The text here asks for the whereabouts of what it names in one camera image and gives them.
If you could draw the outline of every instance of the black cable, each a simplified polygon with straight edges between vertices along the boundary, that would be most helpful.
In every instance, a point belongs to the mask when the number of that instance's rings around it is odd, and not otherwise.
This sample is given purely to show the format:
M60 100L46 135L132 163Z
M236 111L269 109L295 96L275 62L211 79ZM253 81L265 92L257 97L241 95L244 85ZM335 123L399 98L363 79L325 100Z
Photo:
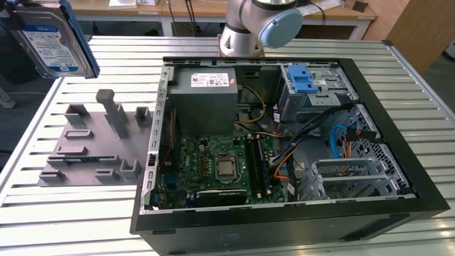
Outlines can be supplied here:
M188 15L189 15L192 36L196 37L196 30L195 30L195 26L193 26L195 22L193 22L193 20L192 20L192 13L191 13L191 10L189 10L188 1L189 1L189 0L185 0L185 6L187 6Z
M339 107L331 107L325 109L324 112L319 113L295 133L295 135L291 138L287 150L273 158L273 163L280 162L280 159L291 153L291 151L297 147L297 144L301 142L301 137L305 136L313 129L316 129L320 126L320 124L325 121L331 114L341 110L348 110L353 106L355 102L347 103L340 105Z
M293 157L291 157L292 158L292 161L297 164L297 166L300 167L300 164L299 164L299 162L295 160L295 158Z
M287 167L287 175L289 177L289 184L291 184L291 187L287 188L287 201L293 202L296 199L297 179L296 179L296 173L295 173L295 168L293 168L292 156L285 160L285 167Z
M192 15L192 22L193 22L193 28L197 28L197 24L196 24L196 16L193 15L193 9L192 9L192 1L189 1L189 8L191 8L191 15Z
M175 19L175 17L173 17L173 11L172 11L172 7L171 7L171 0L167 0L165 2L167 2L167 4L168 4L169 13L171 13L171 17L172 17L172 27L173 27L176 36L179 36L179 35L177 35L177 27L176 27L176 19Z
M249 118L249 120L252 120L253 119L253 116L252 116L252 114L251 114L251 111L248 112L248 118ZM260 124L257 124L257 122L259 122L259 120L257 121L255 121L255 122L252 122L252 124L255 124L256 125L256 127L259 128L259 130L260 131L263 131L263 132L267 132L263 128L261 128L261 125Z
M324 13L324 10L319 7L319 5L313 4L312 1L309 1L309 4L312 4L315 7L317 7L319 11L321 12L321 25L325 26L325 13Z
M8 102L10 102L13 99L9 99L8 101L5 101L4 98L1 98L1 93L0 93L0 100L1 100L4 103L8 103Z
M247 131L249 131L251 133L257 133L257 132L264 132L263 129L260 129L259 131L253 131L251 128L248 128L247 126L244 126L243 124L236 124L237 126L240 126L241 128L244 128Z
M0 154L8 154L8 155L10 155L12 153L13 153L12 150L0 149Z

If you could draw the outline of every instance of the cable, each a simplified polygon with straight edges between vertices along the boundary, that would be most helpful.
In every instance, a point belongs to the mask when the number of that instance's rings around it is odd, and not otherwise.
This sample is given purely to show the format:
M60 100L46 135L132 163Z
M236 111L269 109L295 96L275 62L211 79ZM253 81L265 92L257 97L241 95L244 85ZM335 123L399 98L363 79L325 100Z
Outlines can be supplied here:
M191 0L185 0L185 6L187 6L187 11L188 11L188 15L189 15L189 22L191 22L191 30L192 30L192 36L196 37L196 30L195 30L195 22L192 20L192 14L191 14L191 10L189 10L189 5L188 2L191 3Z
M167 2L167 4L168 4L169 13L171 13L171 17L172 17L172 27L173 27L176 36L179 36L179 35L177 35L177 27L176 27L176 19L175 19L175 17L173 17L173 11L172 11L172 7L171 7L171 0L165 0L165 2Z
M243 87L247 88L253 93L253 95L259 98L259 100L261 101L263 112L261 112L261 114L259 115L257 118L255 118L252 120L245 120L245 121L235 121L236 124L249 124L249 123L257 122L264 117L264 114L265 114L265 103L264 103L263 98L259 96L259 94L255 92L255 90L251 89L251 87L248 87L245 85L243 85Z
M292 157L293 162L297 164L297 166L300 167L301 170L305 170L305 164L301 163L301 165L299 164L299 162L296 161L296 159Z
M41 94L41 95L48 95L44 92L10 92L8 94Z
M6 101L4 98L1 98L1 93L0 93L0 100L1 100L4 103L8 103L8 102L12 101L12 99L9 99L9 100Z
M285 160L285 166L287 166L287 174L289 177L289 185L293 187L293 193L291 192L291 188L287 189L287 201L293 202L296 198L296 187L297 187L297 179L296 179L296 173L293 168L293 157L289 156L288 160Z
M293 154L295 151L296 151L296 149L292 150L291 154L288 154L285 156L285 158L283 159L283 161L280 162L280 164L275 170L275 173L273 173L273 179L288 179L289 178L288 176L280 176L277 174L279 174L279 169L281 168L283 164L285 163L285 160L289 158L289 156Z
M197 28L197 24L196 24L196 16L193 15L193 9L192 9L192 1L189 1L189 8L191 8L191 15L192 15L192 22L193 22L193 28Z
M279 122L275 122L275 124L273 124L273 134L275 135L281 135L284 137L284 132L277 132L277 130L276 130L277 124L279 124ZM285 136L291 136L292 137L293 133L288 132Z
M199 1L207 2L207 3L225 4L225 1L213 1L213 0L199 0Z
M252 116L252 114L251 114L251 111L248 111L248 118L249 118L249 119L253 119L253 116ZM255 122L255 123L252 123L252 124L257 127L257 129L259 129L260 132L267 132L267 131L261 128L261 125L260 125L257 122Z
M0 154L8 154L8 155L10 155L12 153L13 153L12 150L0 149Z
M352 154L352 142L348 142L348 158L351 158L351 154Z
M344 138L343 138L343 156L344 156L344 158L348 157L348 151L345 150L345 141L347 141L347 139L345 139L345 137L344 137Z
M255 132L253 130L249 130L244 125L241 125L241 124L236 124L236 125L241 128L241 130L244 130L248 133L264 134L264 135L268 135L272 137L284 137L283 135L275 135L275 134L271 134L268 132Z
M341 110L348 110L353 106L355 106L355 103L347 103L347 104L337 106L337 107L331 107L331 108L325 109L321 113L319 113L315 117L312 117L312 119L301 126L301 128L299 129L296 134L292 136L291 141L289 141L291 146L288 147L288 149L285 150L284 153L279 154L273 158L272 163L276 163L283 158L283 156L287 155L289 150L296 148L297 144L301 142L300 137L307 135L315 128L317 128L331 114L333 114L335 112L341 111Z
M332 153L333 153L333 157L335 158L340 158L339 152L336 150L336 145L335 145L335 135L336 135L337 128L347 129L347 127L344 125L339 125L337 124L337 125L333 126L332 131L329 133L329 147L332 149Z
M309 4L312 4L315 7L317 7L319 11L321 12L321 26L325 26L325 13L323 8L319 7L319 5L313 4L312 1L309 1Z

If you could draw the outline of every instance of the metal rail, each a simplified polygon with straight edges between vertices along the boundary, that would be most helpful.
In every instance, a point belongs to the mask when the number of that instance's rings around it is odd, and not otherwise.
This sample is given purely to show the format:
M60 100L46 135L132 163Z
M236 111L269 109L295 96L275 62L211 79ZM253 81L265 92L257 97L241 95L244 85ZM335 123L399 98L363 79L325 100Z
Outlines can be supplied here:
M100 111L98 89L113 89L125 111L154 107L163 56L216 56L215 38L94 36L97 79L57 80L0 175L1 255L154 255L129 234L134 186L36 186L56 145L69 103ZM273 57L352 58L425 170L455 209L452 113L397 52L381 42L303 40L265 49ZM413 221L369 241L225 252L216 255L452 255L455 210Z

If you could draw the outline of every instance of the barcode label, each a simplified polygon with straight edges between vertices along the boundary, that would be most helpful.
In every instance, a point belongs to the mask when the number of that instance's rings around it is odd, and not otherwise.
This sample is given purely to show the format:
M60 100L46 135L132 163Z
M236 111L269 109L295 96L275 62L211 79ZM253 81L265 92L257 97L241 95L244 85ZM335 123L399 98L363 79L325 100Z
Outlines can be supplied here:
M316 85L327 85L325 80L315 80Z
M287 191L293 195L296 192L296 188L291 185L291 183L287 184Z
M279 113L273 113L273 121L279 123L279 120L280 120Z

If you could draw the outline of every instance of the power supply label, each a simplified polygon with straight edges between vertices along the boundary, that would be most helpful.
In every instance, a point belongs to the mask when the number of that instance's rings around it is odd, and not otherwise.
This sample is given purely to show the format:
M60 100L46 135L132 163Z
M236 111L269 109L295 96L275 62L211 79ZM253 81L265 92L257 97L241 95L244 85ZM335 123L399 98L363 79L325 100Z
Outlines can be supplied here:
M56 26L25 25L22 33L45 66L58 72L72 72L78 69L68 48L61 44L61 34Z
M191 87L229 86L227 73L197 73L191 75Z

